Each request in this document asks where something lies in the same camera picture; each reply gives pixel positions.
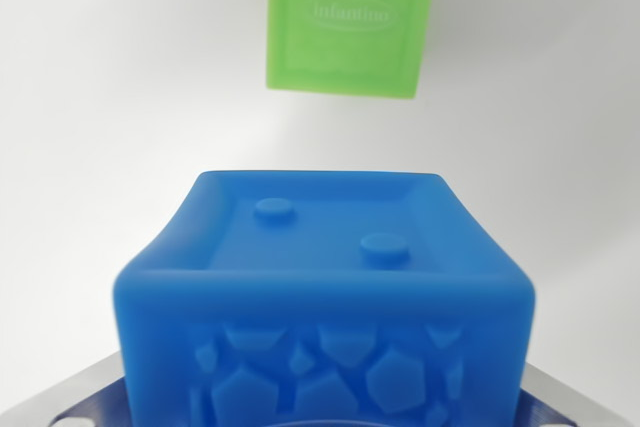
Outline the gripper right finger with black rubber pad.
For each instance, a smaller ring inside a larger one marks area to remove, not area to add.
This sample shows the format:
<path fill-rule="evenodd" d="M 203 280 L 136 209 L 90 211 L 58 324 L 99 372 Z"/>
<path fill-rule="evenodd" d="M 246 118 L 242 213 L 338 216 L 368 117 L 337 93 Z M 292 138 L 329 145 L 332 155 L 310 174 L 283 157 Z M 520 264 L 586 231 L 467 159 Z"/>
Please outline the gripper right finger with black rubber pad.
<path fill-rule="evenodd" d="M 526 364 L 516 426 L 632 426 L 619 414 Z"/>

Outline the gripper left finger with black rubber pad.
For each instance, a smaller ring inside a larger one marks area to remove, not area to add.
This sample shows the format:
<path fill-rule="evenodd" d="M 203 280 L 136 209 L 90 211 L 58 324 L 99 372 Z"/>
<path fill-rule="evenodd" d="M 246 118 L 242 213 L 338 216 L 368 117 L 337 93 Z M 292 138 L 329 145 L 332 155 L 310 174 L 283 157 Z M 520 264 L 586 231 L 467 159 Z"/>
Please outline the gripper left finger with black rubber pad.
<path fill-rule="evenodd" d="M 116 352 L 1 414 L 3 426 L 129 426 Z"/>

